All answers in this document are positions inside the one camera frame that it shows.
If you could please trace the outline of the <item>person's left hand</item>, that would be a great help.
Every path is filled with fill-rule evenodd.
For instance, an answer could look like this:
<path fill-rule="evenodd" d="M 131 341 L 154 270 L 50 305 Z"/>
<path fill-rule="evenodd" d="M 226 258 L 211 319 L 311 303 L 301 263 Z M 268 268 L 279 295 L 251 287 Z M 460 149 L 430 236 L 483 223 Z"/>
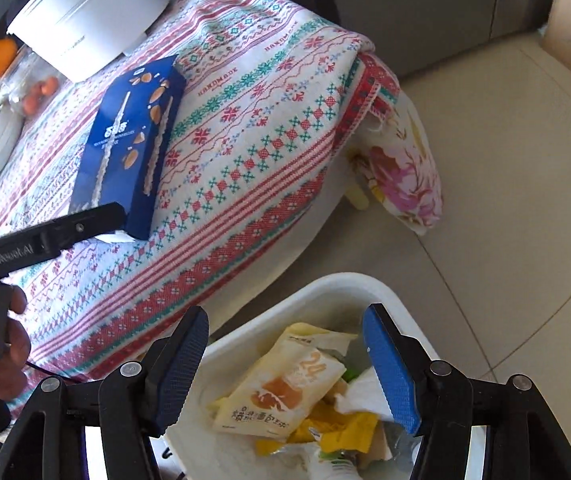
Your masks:
<path fill-rule="evenodd" d="M 11 292 L 10 299 L 2 304 L 8 311 L 16 315 L 23 314 L 26 309 L 26 296 L 18 286 L 4 284 Z M 0 400 L 9 402 L 19 396 L 26 388 L 28 380 L 23 367 L 31 353 L 30 336 L 24 326 L 16 318 L 6 317 L 5 350 L 0 357 Z"/>

